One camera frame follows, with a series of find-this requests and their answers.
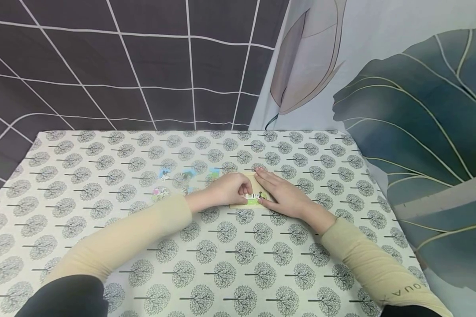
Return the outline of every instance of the dark sleeve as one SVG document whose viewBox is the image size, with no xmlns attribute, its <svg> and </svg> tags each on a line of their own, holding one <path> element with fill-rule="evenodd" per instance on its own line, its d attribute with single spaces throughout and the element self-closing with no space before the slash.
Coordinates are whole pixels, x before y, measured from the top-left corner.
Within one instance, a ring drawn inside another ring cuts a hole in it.
<svg viewBox="0 0 476 317">
<path fill-rule="evenodd" d="M 41 287 L 16 317 L 106 317 L 104 285 L 94 276 L 66 276 Z"/>
<path fill-rule="evenodd" d="M 433 310 L 426 307 L 410 305 L 410 306 L 390 306 L 384 307 L 381 317 L 441 317 Z"/>
</svg>

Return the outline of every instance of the large green leaf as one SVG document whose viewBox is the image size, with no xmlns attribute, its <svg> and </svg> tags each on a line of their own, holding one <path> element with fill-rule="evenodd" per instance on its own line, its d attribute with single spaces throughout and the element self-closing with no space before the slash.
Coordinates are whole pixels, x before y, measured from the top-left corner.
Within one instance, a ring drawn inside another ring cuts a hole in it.
<svg viewBox="0 0 476 317">
<path fill-rule="evenodd" d="M 364 156 L 379 159 L 370 161 L 387 173 L 450 186 L 475 177 L 476 29 L 371 61 L 335 94 L 334 111 Z"/>
<path fill-rule="evenodd" d="M 373 60 L 334 98 L 335 120 L 388 173 L 393 205 L 476 177 L 476 29 Z M 409 220 L 402 228 L 426 264 L 476 291 L 476 201 Z"/>
</svg>

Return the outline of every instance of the person's right hand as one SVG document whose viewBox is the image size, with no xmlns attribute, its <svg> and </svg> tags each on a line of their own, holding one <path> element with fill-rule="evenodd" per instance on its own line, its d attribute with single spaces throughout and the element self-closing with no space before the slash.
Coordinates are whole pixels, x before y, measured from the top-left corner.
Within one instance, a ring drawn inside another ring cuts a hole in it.
<svg viewBox="0 0 476 317">
<path fill-rule="evenodd" d="M 298 187 L 263 168 L 256 168 L 255 178 L 277 200 L 277 203 L 274 203 L 261 198 L 258 203 L 277 213 L 301 219 L 303 213 L 316 204 Z"/>
<path fill-rule="evenodd" d="M 334 214 L 314 203 L 307 195 L 287 180 L 262 168 L 256 168 L 255 178 L 265 190 L 275 197 L 277 203 L 260 198 L 258 203 L 268 209 L 301 219 L 317 233 L 323 235 L 336 221 Z"/>
</svg>

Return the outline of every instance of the table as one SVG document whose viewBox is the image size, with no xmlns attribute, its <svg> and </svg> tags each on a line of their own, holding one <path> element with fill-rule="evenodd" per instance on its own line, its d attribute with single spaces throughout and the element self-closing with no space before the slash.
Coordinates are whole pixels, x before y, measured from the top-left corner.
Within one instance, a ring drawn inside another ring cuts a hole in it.
<svg viewBox="0 0 476 317">
<path fill-rule="evenodd" d="M 354 140 L 336 130 L 47 131 L 0 190 L 0 316 L 13 316 L 85 236 L 258 166 L 354 223 L 424 280 Z M 377 316 L 318 241 L 304 222 L 271 210 L 210 208 L 110 276 L 109 315 Z"/>
</svg>

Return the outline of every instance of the beige sleeve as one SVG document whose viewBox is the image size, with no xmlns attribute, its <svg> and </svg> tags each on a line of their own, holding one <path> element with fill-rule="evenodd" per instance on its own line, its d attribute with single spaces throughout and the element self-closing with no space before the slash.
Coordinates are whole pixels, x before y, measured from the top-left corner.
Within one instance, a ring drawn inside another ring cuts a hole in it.
<svg viewBox="0 0 476 317">
<path fill-rule="evenodd" d="M 321 237 L 321 243 L 332 257 L 349 267 L 379 306 L 416 305 L 433 310 L 442 317 L 453 316 L 418 278 L 348 221 L 338 218 Z"/>
<path fill-rule="evenodd" d="M 105 282 L 150 244 L 188 226 L 192 213 L 181 195 L 169 197 L 151 207 L 97 231 L 78 242 L 65 254 L 44 284 L 64 276 L 91 275 Z"/>
</svg>

